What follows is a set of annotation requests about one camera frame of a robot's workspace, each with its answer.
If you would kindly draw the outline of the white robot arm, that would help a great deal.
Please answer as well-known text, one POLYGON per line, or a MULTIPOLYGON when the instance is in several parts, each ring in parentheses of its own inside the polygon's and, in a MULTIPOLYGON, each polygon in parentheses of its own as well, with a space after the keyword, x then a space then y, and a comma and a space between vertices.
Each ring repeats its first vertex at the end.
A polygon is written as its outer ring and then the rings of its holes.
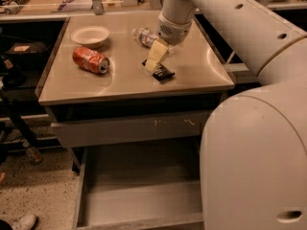
POLYGON ((204 126, 204 230, 307 230, 306 33, 254 0, 164 0, 160 38, 182 42, 195 11, 260 83, 204 126))

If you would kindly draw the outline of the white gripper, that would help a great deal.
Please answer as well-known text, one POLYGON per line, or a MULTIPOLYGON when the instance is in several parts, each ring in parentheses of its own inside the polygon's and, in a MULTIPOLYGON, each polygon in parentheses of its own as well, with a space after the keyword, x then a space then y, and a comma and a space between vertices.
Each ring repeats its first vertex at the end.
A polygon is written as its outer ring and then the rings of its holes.
POLYGON ((153 42, 148 59, 145 62, 145 68, 149 72, 154 73, 159 66, 159 62, 167 54, 169 44, 176 46, 181 43, 189 34, 191 26, 191 19, 183 23, 172 22, 161 12, 158 16, 157 24, 157 34, 161 39, 158 38, 153 42))

